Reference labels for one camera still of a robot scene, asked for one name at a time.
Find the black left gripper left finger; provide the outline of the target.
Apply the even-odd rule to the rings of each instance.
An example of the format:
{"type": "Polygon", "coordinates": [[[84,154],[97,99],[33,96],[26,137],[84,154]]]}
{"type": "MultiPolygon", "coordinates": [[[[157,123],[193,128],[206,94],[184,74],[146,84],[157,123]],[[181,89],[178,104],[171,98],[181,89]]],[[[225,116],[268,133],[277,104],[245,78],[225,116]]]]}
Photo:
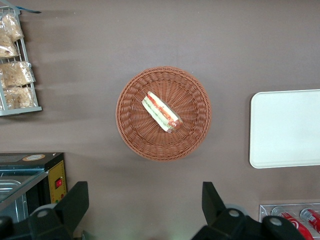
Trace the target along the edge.
{"type": "Polygon", "coordinates": [[[89,208],[86,181],[77,182],[55,205],[39,207],[28,218],[33,240],[72,240],[73,233],[89,208]]]}

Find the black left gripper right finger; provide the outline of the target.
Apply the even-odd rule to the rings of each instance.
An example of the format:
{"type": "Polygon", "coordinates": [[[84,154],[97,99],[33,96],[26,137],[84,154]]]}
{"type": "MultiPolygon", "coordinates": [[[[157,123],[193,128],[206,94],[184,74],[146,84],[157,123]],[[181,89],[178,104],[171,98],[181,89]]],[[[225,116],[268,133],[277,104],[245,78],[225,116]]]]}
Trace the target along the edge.
{"type": "Polygon", "coordinates": [[[202,183],[202,211],[207,225],[194,240],[304,240],[301,232],[287,219],[266,216],[262,222],[236,208],[227,208],[212,182],[202,183]]]}

